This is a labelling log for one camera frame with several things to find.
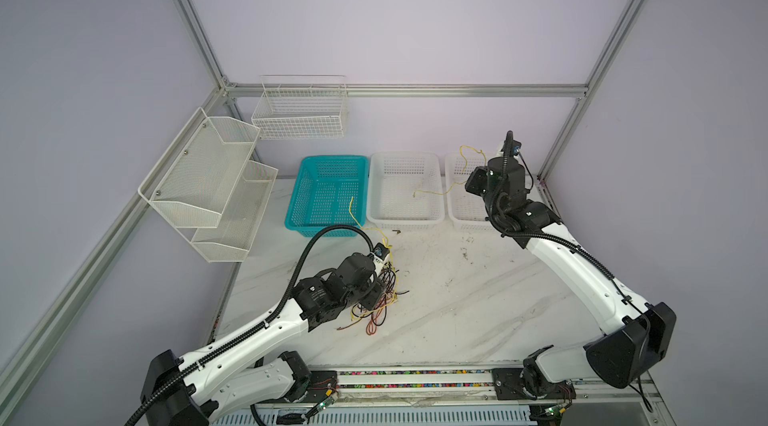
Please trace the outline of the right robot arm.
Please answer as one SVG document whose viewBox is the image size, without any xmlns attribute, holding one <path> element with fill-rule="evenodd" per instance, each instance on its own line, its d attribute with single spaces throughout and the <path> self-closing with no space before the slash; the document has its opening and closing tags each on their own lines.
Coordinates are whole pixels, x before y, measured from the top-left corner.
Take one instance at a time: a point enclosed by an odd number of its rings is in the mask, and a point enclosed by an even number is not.
<svg viewBox="0 0 768 426">
<path fill-rule="evenodd" d="M 574 379 L 599 379 L 643 391 L 641 377 L 667 354 L 677 321 L 664 302 L 651 304 L 586 251 L 548 206 L 529 199 L 526 170 L 495 157 L 469 175 L 465 190 L 482 199 L 486 219 L 548 266 L 584 304 L 600 334 L 584 344 L 542 347 L 523 362 L 523 392 L 543 398 Z"/>
</svg>

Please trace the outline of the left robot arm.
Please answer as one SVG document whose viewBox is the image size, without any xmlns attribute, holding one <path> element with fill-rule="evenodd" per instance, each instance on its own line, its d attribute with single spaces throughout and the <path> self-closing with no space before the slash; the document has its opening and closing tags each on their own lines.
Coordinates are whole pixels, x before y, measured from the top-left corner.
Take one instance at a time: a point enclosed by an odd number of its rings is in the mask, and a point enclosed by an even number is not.
<svg viewBox="0 0 768 426">
<path fill-rule="evenodd" d="M 200 349 L 181 356 L 170 350 L 157 355 L 128 424 L 145 419 L 150 425 L 209 425 L 264 400 L 302 398 L 311 373 L 297 352 L 283 352 L 264 366 L 258 362 L 344 310 L 372 307 L 383 298 L 380 274 L 391 251 L 382 243 L 366 245 L 368 253 L 354 253 L 336 268 L 302 278 L 312 250 L 306 246 L 280 300 L 266 313 Z"/>
</svg>

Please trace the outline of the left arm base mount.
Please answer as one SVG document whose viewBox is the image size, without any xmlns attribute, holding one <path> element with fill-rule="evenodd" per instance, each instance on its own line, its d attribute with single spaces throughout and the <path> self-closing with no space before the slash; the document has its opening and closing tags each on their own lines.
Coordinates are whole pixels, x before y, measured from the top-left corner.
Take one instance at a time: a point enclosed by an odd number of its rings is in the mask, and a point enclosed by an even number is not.
<svg viewBox="0 0 768 426">
<path fill-rule="evenodd" d="M 311 370 L 309 375 L 298 381 L 285 394 L 288 403 L 318 403 L 338 387 L 338 372 L 335 370 Z"/>
</svg>

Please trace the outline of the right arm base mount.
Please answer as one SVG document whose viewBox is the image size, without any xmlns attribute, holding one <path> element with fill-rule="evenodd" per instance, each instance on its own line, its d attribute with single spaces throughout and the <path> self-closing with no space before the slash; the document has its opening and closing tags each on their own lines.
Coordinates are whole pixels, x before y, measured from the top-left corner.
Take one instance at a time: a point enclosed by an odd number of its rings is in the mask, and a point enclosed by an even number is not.
<svg viewBox="0 0 768 426">
<path fill-rule="evenodd" d="M 575 397 L 573 384 L 570 381 L 548 381 L 536 365 L 536 359 L 552 348 L 553 345 L 549 345 L 531 353 L 520 367 L 492 369 L 492 383 L 497 399 L 572 401 Z"/>
</svg>

